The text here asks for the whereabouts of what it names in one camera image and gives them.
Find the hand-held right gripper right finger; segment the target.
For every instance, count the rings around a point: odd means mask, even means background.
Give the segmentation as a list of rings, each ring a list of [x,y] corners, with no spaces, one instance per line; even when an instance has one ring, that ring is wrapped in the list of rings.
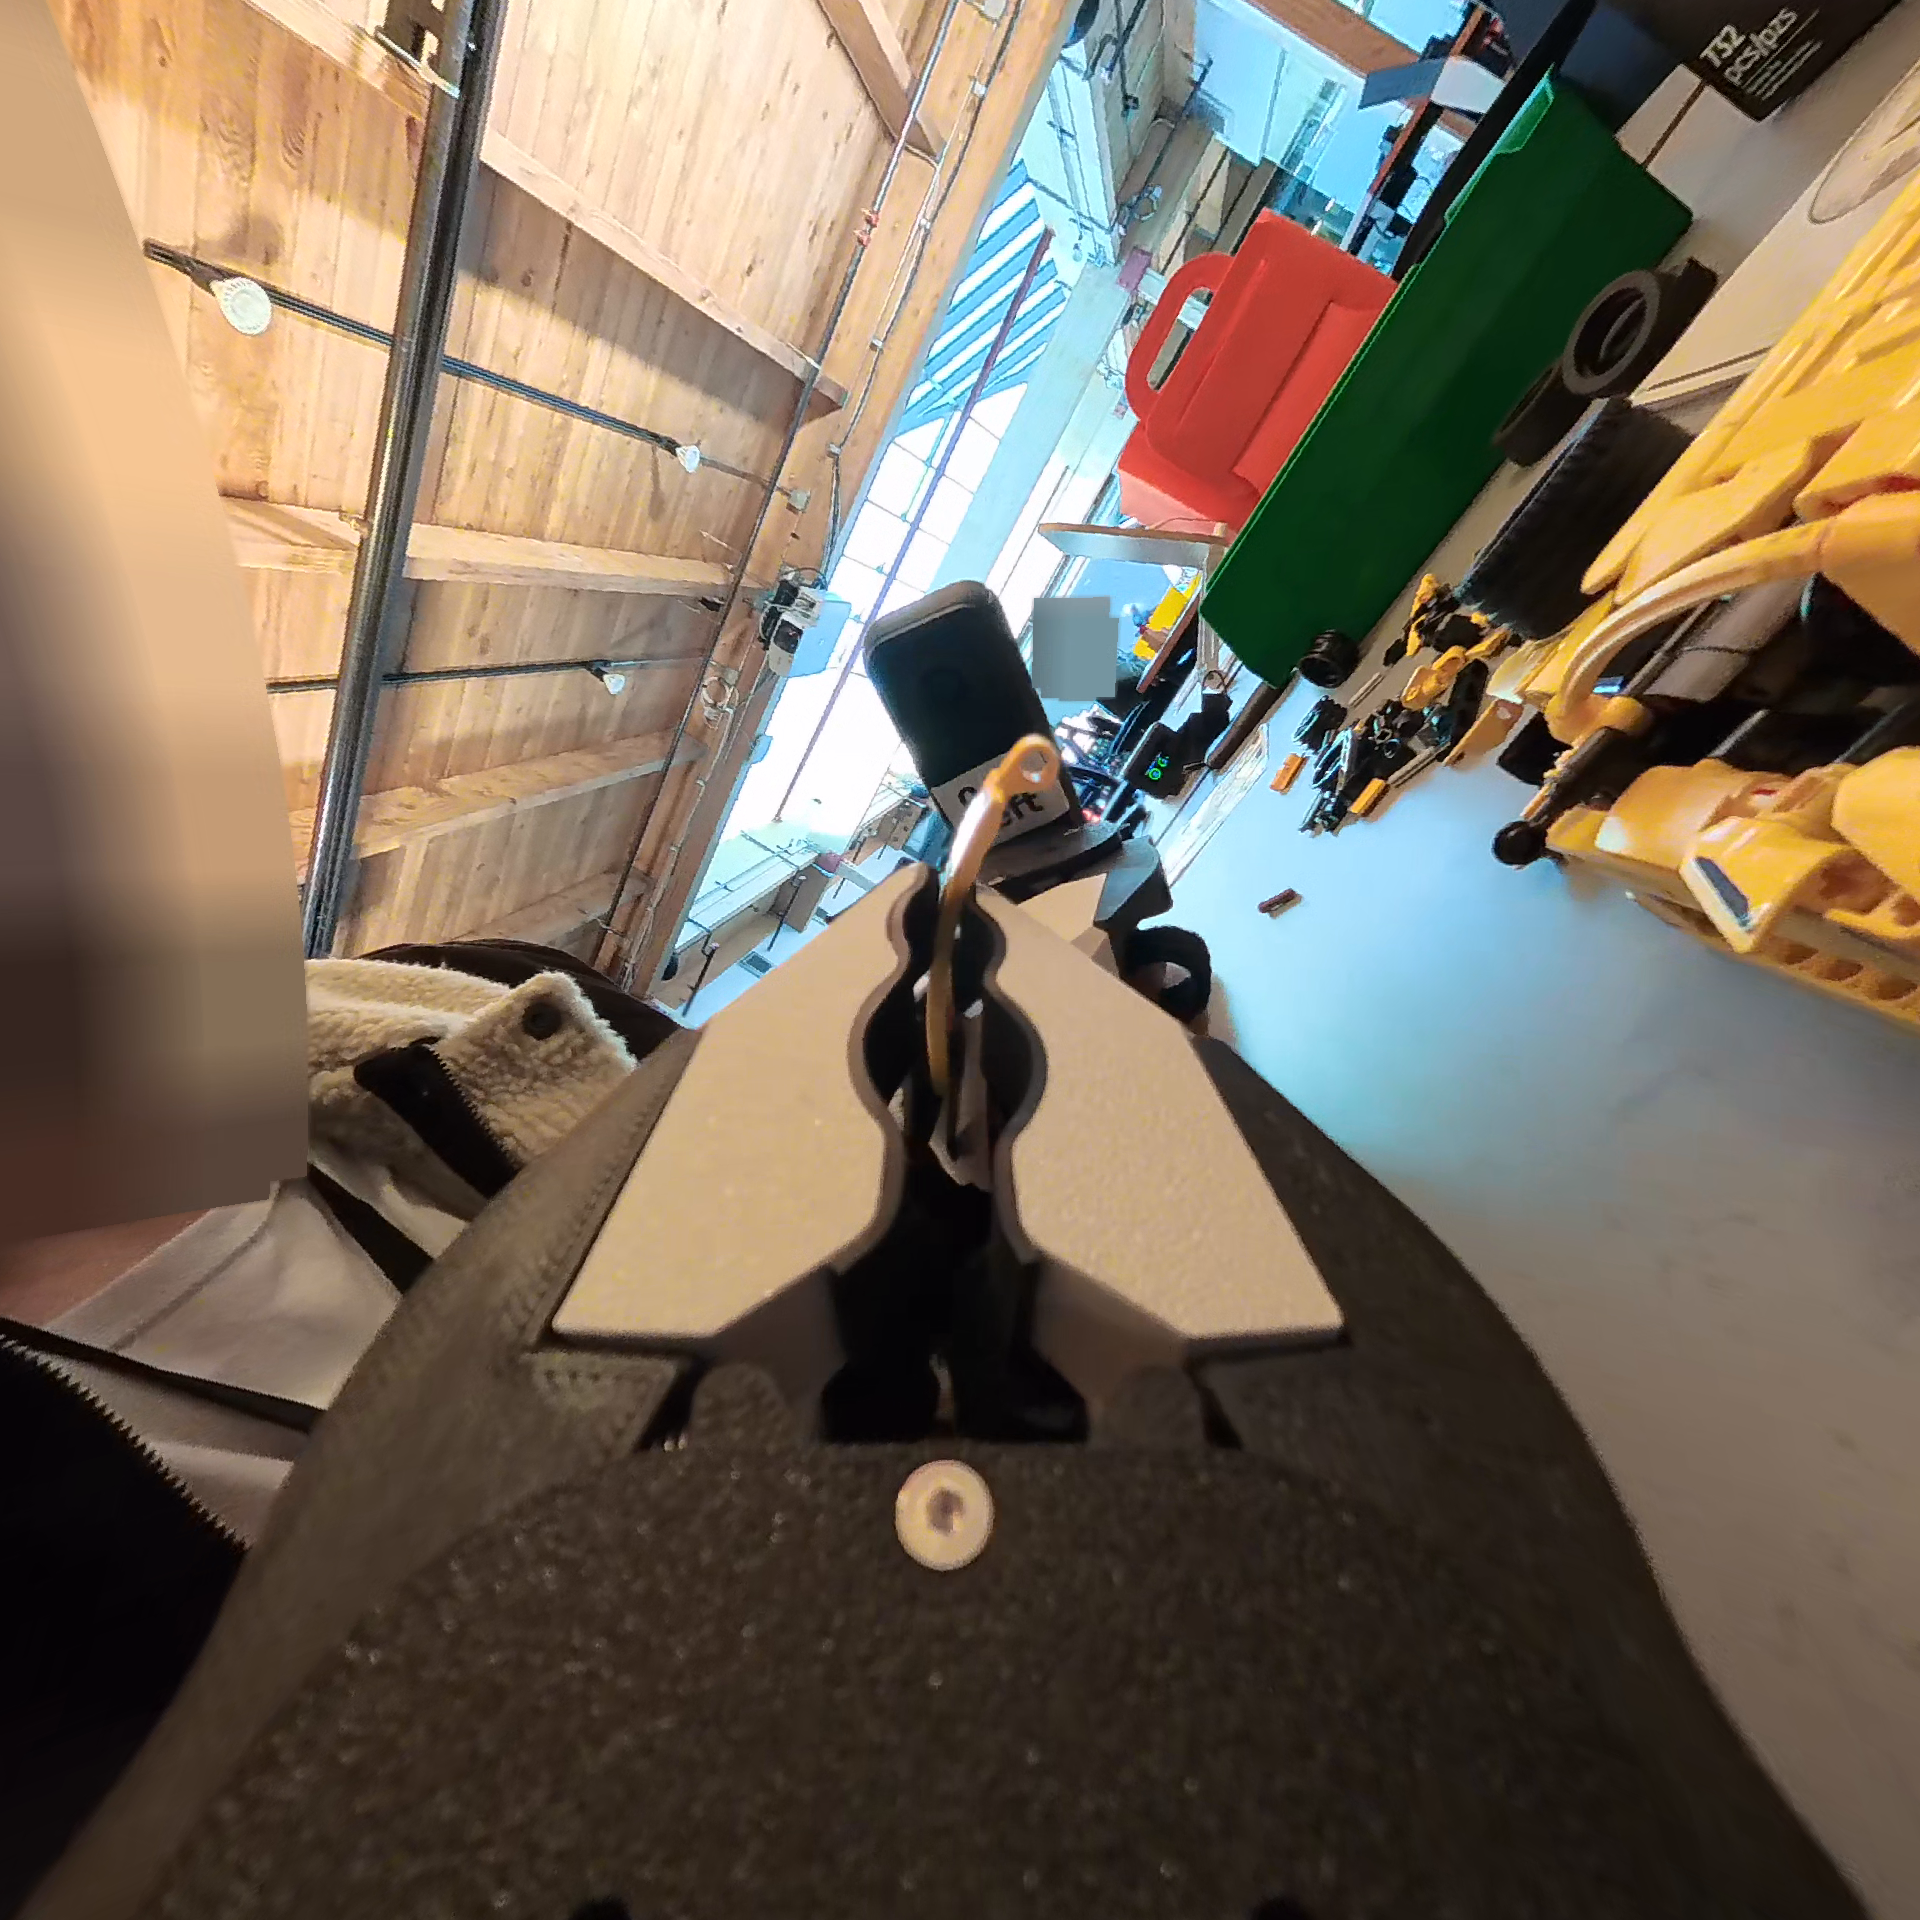
[[[1087,1411],[1155,1369],[1324,1349],[1345,1321],[1187,1026],[1019,903],[977,1055],[1024,1340]]]

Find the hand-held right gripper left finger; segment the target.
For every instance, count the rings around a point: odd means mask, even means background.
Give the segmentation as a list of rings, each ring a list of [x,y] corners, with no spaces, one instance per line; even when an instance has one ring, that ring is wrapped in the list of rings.
[[[804,1434],[847,1354],[836,1282],[895,1220],[904,1140],[869,1038],[937,875],[904,862],[699,1029],[549,1321],[589,1359],[750,1365]]]

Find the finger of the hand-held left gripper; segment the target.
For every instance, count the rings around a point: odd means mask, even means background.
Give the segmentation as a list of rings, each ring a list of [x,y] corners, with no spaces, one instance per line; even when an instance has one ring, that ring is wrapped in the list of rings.
[[[1029,917],[1051,930],[1070,949],[1107,974],[1117,974],[1120,962],[1112,939],[1099,919],[1107,877],[1071,877],[1029,898]]]
[[[950,1023],[947,1082],[928,1138],[937,1167],[969,1188],[991,1188],[991,1090],[982,1029],[985,1018],[958,1018]]]

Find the yellow toy brick car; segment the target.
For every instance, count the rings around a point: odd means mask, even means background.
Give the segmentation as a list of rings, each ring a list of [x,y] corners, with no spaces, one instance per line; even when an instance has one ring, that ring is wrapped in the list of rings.
[[[1918,183],[1588,566],[1494,835],[1918,1023]]]

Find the grey desk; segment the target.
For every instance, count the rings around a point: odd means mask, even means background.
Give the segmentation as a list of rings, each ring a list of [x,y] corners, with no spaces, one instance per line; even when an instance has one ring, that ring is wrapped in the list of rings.
[[[1174,886],[1213,1030],[1497,1299],[1750,1743],[1915,1916],[1915,1035],[1500,869],[1512,794],[1333,837],[1248,794]]]

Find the ceiling mounted device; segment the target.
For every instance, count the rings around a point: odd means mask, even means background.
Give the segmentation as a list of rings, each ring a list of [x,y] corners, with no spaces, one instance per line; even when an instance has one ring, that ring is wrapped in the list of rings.
[[[758,601],[758,639],[766,668],[780,681],[811,679],[828,669],[852,605],[843,595],[783,572]]]

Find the large window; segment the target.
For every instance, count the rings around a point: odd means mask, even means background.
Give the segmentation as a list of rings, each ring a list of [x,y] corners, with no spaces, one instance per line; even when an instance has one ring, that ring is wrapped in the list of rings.
[[[919,385],[835,539],[828,614],[771,711],[766,740],[726,827],[688,894],[684,941],[744,901],[751,879],[791,879],[815,854],[843,854],[856,829],[903,801],[904,747],[880,707],[859,645],[876,618],[907,607],[943,575],[991,457],[1012,428],[1080,269],[1055,261],[1048,218],[1065,201],[1014,159],[935,326]]]

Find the white paper sheet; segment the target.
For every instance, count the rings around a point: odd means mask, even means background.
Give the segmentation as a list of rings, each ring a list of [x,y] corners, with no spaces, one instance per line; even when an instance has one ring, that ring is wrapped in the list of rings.
[[[1215,829],[1231,815],[1236,804],[1264,785],[1265,759],[1265,722],[1262,722],[1239,745],[1228,765],[1211,780],[1207,794],[1200,796],[1193,806],[1183,810],[1179,820],[1163,831],[1159,838],[1159,859],[1168,886],[1177,884],[1182,875],[1189,873],[1190,865],[1207,849]]]

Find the pile of yellow black bricks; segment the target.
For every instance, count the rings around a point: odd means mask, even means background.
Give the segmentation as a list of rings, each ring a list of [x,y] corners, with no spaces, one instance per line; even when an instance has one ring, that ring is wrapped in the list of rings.
[[[1517,636],[1461,593],[1422,575],[1404,628],[1350,695],[1325,695],[1293,735],[1283,774],[1305,781],[1303,831],[1372,818],[1399,786],[1455,755],[1481,718],[1494,660]]]

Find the red tote bag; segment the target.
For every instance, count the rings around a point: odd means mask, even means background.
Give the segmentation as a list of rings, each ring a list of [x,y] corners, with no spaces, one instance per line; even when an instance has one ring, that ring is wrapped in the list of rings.
[[[1397,291],[1270,211],[1233,254],[1182,266],[1124,371],[1121,514],[1182,535],[1243,527]]]

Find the green plastic bin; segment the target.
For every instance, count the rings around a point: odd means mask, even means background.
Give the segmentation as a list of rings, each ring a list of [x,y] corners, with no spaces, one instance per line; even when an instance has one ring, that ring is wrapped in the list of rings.
[[[1593,108],[1541,81],[1213,570],[1211,634],[1270,683],[1320,634],[1365,639],[1500,466],[1500,423],[1581,308],[1689,225]]]

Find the light grey top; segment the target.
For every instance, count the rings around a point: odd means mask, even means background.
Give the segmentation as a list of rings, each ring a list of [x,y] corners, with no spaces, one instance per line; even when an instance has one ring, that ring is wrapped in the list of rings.
[[[327,1409],[399,1302],[307,1183],[5,1251],[5,1316],[168,1374]],[[251,1545],[304,1435],[173,1386],[68,1365]]]

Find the metal ceiling pipe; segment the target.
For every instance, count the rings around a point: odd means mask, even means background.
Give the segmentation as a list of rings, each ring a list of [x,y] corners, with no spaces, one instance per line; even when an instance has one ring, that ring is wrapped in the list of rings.
[[[438,397],[467,211],[489,129],[507,3],[446,5],[446,87],[429,93],[412,222],[353,554],[343,658],[332,698],[315,823],[301,889],[307,957],[332,956],[353,865],[356,818],[377,731],[385,630],[399,601],[424,441]]]

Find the black toy tyre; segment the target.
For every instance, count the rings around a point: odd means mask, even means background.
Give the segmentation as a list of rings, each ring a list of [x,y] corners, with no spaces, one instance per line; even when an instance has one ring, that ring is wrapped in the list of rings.
[[[1521,639],[1560,634],[1591,601],[1588,566],[1691,441],[1630,399],[1591,406],[1463,575],[1461,604]]]
[[[1503,463],[1532,468],[1567,449],[1601,453],[1621,444],[1633,406],[1625,397],[1579,397],[1541,374],[1502,419],[1492,451]]]
[[[1716,289],[1716,273],[1691,257],[1673,267],[1625,273],[1604,283],[1576,315],[1559,359],[1567,396],[1609,399],[1632,394]]]

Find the toy car set box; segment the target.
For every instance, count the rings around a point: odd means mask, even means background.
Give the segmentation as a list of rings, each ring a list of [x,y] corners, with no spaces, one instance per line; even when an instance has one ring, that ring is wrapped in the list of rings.
[[[1673,5],[1673,30],[1686,70],[1763,124],[1793,103],[1894,3],[1686,3]]]

